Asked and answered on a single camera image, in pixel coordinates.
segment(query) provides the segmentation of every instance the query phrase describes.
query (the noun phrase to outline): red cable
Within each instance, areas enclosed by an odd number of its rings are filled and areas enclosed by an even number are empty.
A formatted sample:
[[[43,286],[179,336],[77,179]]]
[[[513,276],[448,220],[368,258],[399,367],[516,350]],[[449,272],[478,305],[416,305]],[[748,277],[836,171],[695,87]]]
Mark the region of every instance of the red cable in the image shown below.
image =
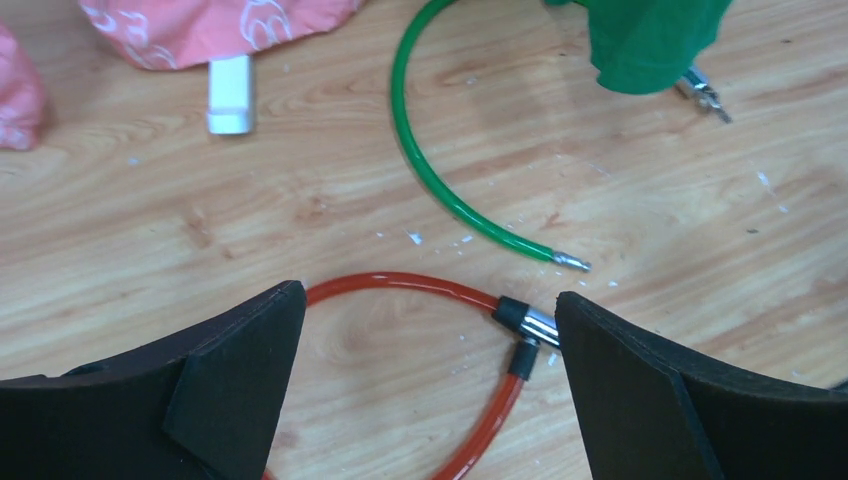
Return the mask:
[[[440,278],[404,272],[358,273],[328,280],[306,291],[307,306],[313,306],[343,293],[374,288],[400,288],[429,292],[467,303],[489,314],[494,313],[498,307],[497,298],[474,288]],[[436,473],[433,480],[459,480],[468,474],[503,426],[523,386],[524,381],[521,378],[515,375],[506,376],[506,381],[489,404],[488,410],[471,437],[456,451],[451,461]],[[262,480],[276,479],[270,470],[266,469]]]
[[[486,313],[494,313],[498,299],[459,283],[404,272],[369,272],[338,277],[319,283],[306,291],[309,306],[343,293],[374,288],[401,288],[429,292],[477,307]]]
[[[524,380],[521,378],[511,374],[506,376],[504,384],[480,420],[480,425],[465,445],[456,451],[451,461],[433,476],[433,480],[459,480],[471,470],[500,431],[523,386]]]

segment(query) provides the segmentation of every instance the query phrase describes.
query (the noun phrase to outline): green cable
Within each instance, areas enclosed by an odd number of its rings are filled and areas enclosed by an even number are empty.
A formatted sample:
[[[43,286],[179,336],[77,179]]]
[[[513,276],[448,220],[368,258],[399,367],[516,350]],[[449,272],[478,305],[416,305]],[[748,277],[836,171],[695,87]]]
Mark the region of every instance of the green cable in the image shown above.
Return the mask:
[[[428,190],[454,215],[464,221],[471,228],[474,228],[481,234],[490,239],[510,248],[520,254],[526,255],[536,260],[544,262],[553,262],[559,265],[565,265],[578,270],[588,272],[591,270],[591,264],[580,260],[579,258],[568,255],[564,252],[555,251],[550,247],[540,245],[533,241],[520,237],[512,232],[501,228],[486,217],[477,213],[473,208],[462,201],[451,189],[442,181],[441,178],[433,171],[427,158],[418,147],[418,142],[415,141],[415,136],[412,134],[412,128],[409,123],[409,116],[406,112],[406,67],[409,64],[409,57],[412,53],[415,42],[421,36],[421,32],[427,28],[427,25],[435,18],[442,10],[452,5],[456,0],[430,0],[424,8],[422,8],[412,23],[404,32],[398,46],[397,54],[395,55],[394,64],[392,65],[391,78],[391,103],[392,113],[394,115],[395,129],[397,130],[398,139],[401,147],[409,159],[412,168],[418,175],[418,178],[427,187]]]

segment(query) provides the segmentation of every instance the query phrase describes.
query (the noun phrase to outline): green fabric bag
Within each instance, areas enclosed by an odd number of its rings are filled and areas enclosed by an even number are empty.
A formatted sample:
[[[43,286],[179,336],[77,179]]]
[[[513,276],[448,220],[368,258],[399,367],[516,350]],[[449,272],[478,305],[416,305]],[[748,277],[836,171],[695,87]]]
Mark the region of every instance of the green fabric bag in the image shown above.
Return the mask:
[[[631,95],[672,87],[716,40],[731,0],[577,0],[589,9],[598,84]],[[546,0],[564,5],[570,0]]]

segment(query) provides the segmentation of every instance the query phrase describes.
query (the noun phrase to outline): pink fabric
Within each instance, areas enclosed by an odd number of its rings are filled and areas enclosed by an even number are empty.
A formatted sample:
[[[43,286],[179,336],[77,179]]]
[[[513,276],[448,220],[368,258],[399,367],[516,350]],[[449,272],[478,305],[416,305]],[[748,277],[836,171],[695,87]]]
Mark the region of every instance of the pink fabric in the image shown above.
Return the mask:
[[[0,148],[29,150],[37,142],[47,94],[35,66],[0,23]]]
[[[79,0],[131,64],[175,70],[339,27],[365,0]]]

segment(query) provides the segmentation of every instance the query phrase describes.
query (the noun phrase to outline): white plastic object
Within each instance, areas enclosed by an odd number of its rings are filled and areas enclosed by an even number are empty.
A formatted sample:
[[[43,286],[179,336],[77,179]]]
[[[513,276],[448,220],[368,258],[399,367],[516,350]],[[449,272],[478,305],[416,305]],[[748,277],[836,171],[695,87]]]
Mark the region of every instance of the white plastic object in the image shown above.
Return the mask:
[[[253,130],[253,64],[250,55],[209,62],[209,110],[213,135],[243,135]]]

